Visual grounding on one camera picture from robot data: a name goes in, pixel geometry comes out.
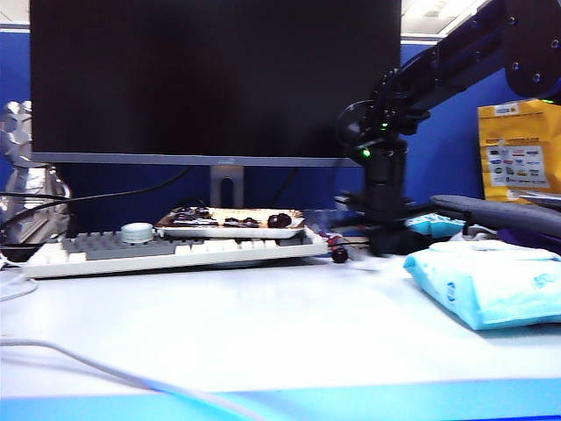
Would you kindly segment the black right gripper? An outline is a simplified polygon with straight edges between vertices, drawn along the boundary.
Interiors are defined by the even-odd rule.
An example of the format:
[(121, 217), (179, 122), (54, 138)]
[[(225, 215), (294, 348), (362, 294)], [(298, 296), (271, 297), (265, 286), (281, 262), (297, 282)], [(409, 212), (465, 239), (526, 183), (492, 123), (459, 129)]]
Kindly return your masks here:
[(406, 221), (433, 212), (435, 206), (411, 202), (402, 195), (399, 184), (365, 181), (362, 191), (340, 193), (335, 203), (340, 210), (354, 212), (352, 217), (338, 220), (335, 227), (359, 228), (372, 256), (395, 254), (395, 246), (429, 246), (432, 242), (427, 234), (408, 228)]

